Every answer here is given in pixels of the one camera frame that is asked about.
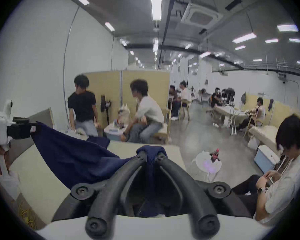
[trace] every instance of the white shirt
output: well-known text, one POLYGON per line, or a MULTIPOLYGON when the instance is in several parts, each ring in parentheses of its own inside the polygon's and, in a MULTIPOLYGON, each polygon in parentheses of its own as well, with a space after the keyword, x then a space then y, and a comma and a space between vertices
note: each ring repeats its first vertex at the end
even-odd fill
POLYGON ((162 114, 161 108, 150 96, 144 96, 138 106, 138 111, 135 117, 141 119, 143 116, 150 120, 164 123, 164 115, 162 114))
POLYGON ((184 89, 181 91, 181 99, 182 99, 182 100, 188 100, 188 101, 191 101, 191 94, 190 94, 190 92, 188 91, 187 88, 184 88, 184 89))
POLYGON ((300 155, 290 163, 281 178, 268 188, 265 193, 265 197, 267 198, 265 210, 269 216, 259 222, 269 226, 275 225, 284 214, 292 199, 296 197, 299 188, 300 155))

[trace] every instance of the wooden chair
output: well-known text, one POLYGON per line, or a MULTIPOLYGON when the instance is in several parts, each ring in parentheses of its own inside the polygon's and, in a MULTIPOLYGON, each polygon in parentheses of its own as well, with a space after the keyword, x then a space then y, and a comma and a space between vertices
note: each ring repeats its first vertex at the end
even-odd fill
POLYGON ((164 144, 167 145, 169 140, 169 135, 170 135, 171 110, 168 108, 162 108, 161 111, 165 118, 165 122, 163 124, 163 127, 156 134, 154 134, 154 137, 164 138, 165 139, 164 144))
MULTIPOLYGON (((247 126, 247 130, 246 130, 246 132, 244 133, 244 136, 243 137, 245 137, 246 136, 246 134, 248 133, 248 131, 250 130, 250 128, 252 127, 252 126, 250 126, 250 123, 251 123, 251 120, 252 120, 252 116, 250 117, 250 119, 249 119, 249 122, 248 122, 248 126, 247 126)), ((261 120, 261 119, 256 119, 256 122, 255 122, 255 124, 257 123, 257 122, 260 122, 260 123, 262 123, 263 124, 263 120, 261 120)))
POLYGON ((180 120, 180 118, 181 118, 181 111, 183 111, 184 116, 186 116, 186 113, 185 113, 185 107, 182 106, 183 103, 187 104, 186 108, 187 108, 187 112, 188 112, 188 121, 190 121, 191 118, 190 118, 190 114, 189 114, 189 106, 190 106, 190 104, 191 104, 191 101, 188 101, 187 99, 182 99, 182 100, 181 100, 180 113, 179 113, 179 120, 180 120))

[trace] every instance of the white bag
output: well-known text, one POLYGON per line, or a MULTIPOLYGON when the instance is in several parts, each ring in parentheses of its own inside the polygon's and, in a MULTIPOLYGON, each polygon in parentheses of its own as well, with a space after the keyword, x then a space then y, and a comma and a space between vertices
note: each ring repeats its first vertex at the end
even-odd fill
POLYGON ((128 105, 123 105, 118 111, 118 122, 127 126, 131 121, 131 114, 128 105))

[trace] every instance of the cooler box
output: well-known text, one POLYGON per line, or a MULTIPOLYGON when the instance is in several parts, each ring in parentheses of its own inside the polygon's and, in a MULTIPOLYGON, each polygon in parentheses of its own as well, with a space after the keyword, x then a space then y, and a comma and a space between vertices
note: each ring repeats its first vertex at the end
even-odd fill
POLYGON ((258 152, 254 158, 254 162, 260 167, 263 173, 272 170, 280 161, 280 158, 268 146, 259 146, 258 152))

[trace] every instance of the black t-shirt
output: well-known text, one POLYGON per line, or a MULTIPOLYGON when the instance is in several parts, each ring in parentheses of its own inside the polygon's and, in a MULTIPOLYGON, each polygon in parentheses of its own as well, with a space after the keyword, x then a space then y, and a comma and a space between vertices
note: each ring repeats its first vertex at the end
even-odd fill
POLYGON ((93 92, 87 90, 82 94, 74 92, 68 98, 68 108, 74 110, 76 120, 79 122, 93 120, 92 105, 96 105, 96 97, 93 92))

